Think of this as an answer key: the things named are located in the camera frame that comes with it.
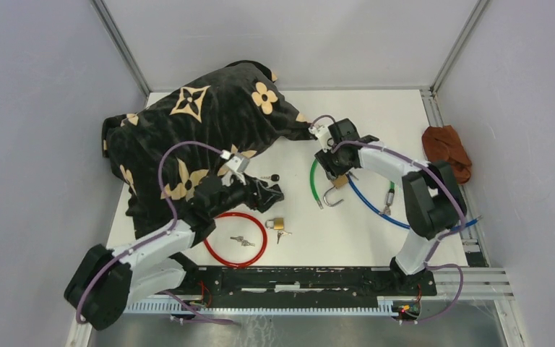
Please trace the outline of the green cable lock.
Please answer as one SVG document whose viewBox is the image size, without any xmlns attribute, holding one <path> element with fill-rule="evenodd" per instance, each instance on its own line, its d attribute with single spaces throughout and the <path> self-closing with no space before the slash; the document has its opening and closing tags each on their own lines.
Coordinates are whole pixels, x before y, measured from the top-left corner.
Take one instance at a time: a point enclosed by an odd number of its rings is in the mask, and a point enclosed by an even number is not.
<svg viewBox="0 0 555 347">
<path fill-rule="evenodd" d="M 310 189 L 311 189 L 311 193 L 312 196 L 314 198 L 314 200 L 316 201 L 316 203 L 318 204 L 319 208 L 322 210 L 325 206 L 325 204 L 323 203 L 322 199 L 320 199 L 319 193 L 317 191 L 316 188 L 316 184 L 315 184 L 315 173 L 316 173 L 316 169 L 319 165 L 318 160 L 314 160 L 314 162 L 311 165 L 310 168 L 310 173 L 309 173 L 309 184 L 310 184 Z M 386 215 L 391 215 L 391 206 L 393 204 L 394 201 L 394 196 L 395 196 L 395 183 L 393 181 L 390 182 L 390 187 L 388 189 L 388 193 L 387 196 L 385 198 L 385 206 L 384 209 L 382 210 L 382 212 Z"/>
</svg>

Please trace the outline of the blue cable lock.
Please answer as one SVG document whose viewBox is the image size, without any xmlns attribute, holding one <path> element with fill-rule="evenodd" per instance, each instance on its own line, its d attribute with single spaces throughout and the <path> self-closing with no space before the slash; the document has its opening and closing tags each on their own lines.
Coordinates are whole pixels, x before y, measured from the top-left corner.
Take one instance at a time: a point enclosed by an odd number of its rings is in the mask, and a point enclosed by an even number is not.
<svg viewBox="0 0 555 347">
<path fill-rule="evenodd" d="M 378 215 L 380 218 L 383 218 L 384 220 L 388 221 L 389 223 L 391 223 L 391 224 L 393 224 L 397 227 L 404 228 L 406 230 L 410 229 L 410 226 L 407 223 L 403 223 L 401 221 L 395 220 L 394 218 L 384 214 L 378 208 L 373 206 L 373 204 L 361 193 L 361 191 L 358 189 L 358 187 L 353 182 L 352 178 L 353 178 L 353 174 L 348 175 L 348 183 L 349 183 L 351 189 L 354 191 L 354 193 L 360 199 L 360 201 L 362 201 L 362 203 L 365 204 L 365 206 L 367 206 L 368 209 L 370 209 L 374 214 Z M 475 224 L 479 223 L 482 220 L 482 218 L 483 218 L 483 216 L 479 215 L 478 217 L 476 217 L 472 220 L 469 220 L 465 224 L 464 229 L 470 228 L 471 226 L 474 226 Z M 454 228 L 451 229 L 451 232 L 456 232 L 457 230 L 459 230 L 459 227 L 460 226 L 455 226 Z"/>
</svg>

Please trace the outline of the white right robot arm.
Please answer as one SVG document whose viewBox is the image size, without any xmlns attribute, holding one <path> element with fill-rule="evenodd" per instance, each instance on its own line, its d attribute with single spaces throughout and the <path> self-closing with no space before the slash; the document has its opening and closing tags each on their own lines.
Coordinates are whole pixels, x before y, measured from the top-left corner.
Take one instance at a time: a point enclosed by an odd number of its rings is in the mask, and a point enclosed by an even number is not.
<svg viewBox="0 0 555 347">
<path fill-rule="evenodd" d="M 461 232 L 467 223 L 467 207 L 452 167 L 442 160 L 414 160 L 373 135 L 362 137 L 350 119 L 328 126 L 313 123 L 309 131 L 320 145 L 315 158 L 329 178 L 360 168 L 400 187 L 410 230 L 391 260 L 388 283 L 394 293 L 409 294 L 418 284 L 416 274 L 429 268 L 441 240 Z"/>
</svg>

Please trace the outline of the large brass padlock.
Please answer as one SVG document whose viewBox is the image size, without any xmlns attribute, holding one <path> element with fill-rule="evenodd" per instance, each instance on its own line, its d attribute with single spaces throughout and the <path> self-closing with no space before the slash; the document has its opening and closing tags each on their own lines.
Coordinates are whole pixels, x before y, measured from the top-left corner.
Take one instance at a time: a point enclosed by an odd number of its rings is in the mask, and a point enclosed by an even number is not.
<svg viewBox="0 0 555 347">
<path fill-rule="evenodd" d="M 339 189 L 344 187 L 347 183 L 348 183 L 348 176 L 347 175 L 341 175 L 341 176 L 337 177 L 336 179 L 333 179 L 331 181 L 332 186 L 327 191 L 325 191 L 324 194 L 322 195 L 323 203 L 328 207 L 336 207 L 336 206 L 340 205 L 341 203 L 343 203 L 344 202 L 343 198 L 340 198 L 338 200 L 334 200 L 332 198 L 332 195 L 334 193 L 336 193 Z"/>
</svg>

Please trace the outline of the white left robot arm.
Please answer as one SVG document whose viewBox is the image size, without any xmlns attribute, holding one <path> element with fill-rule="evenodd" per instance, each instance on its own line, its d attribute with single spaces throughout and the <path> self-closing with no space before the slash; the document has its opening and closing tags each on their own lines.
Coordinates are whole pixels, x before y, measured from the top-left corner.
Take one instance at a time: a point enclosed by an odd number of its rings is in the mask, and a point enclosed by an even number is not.
<svg viewBox="0 0 555 347">
<path fill-rule="evenodd" d="M 224 185 L 217 176 L 203 179 L 178 220 L 120 247 L 91 247 L 64 290 L 77 319 L 104 330 L 125 309 L 168 289 L 190 294 L 198 285 L 195 265 L 183 251 L 204 241 L 215 230 L 215 219 L 239 205 L 261 213 L 284 199 L 277 184 L 246 176 Z"/>
</svg>

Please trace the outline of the small brass padlock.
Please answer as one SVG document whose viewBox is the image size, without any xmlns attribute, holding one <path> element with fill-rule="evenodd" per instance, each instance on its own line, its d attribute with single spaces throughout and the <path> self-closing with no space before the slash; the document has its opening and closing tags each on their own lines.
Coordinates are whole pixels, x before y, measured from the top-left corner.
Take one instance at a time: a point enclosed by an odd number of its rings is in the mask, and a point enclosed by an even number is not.
<svg viewBox="0 0 555 347">
<path fill-rule="evenodd" d="M 269 219 L 265 222 L 265 227 L 276 231 L 284 231 L 285 230 L 284 218 L 276 217 L 273 219 Z"/>
</svg>

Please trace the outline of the red lock keys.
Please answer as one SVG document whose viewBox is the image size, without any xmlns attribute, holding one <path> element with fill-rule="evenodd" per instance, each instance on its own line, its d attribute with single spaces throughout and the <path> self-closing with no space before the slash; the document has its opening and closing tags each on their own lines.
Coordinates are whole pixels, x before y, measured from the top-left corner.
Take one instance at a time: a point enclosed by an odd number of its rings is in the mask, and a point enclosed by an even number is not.
<svg viewBox="0 0 555 347">
<path fill-rule="evenodd" d="M 231 236 L 230 239 L 237 241 L 243 247 L 255 247 L 255 243 L 246 240 L 243 236 Z"/>
</svg>

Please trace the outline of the black head padlock key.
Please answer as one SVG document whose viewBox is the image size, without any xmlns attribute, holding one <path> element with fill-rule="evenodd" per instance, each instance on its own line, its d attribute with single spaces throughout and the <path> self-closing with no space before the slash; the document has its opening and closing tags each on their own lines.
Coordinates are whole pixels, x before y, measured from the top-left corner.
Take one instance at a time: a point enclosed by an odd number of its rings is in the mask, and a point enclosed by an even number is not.
<svg viewBox="0 0 555 347">
<path fill-rule="evenodd" d="M 280 180 L 280 175 L 277 173 L 274 173 L 269 176 L 261 176 L 261 179 L 265 181 L 278 182 Z"/>
</svg>

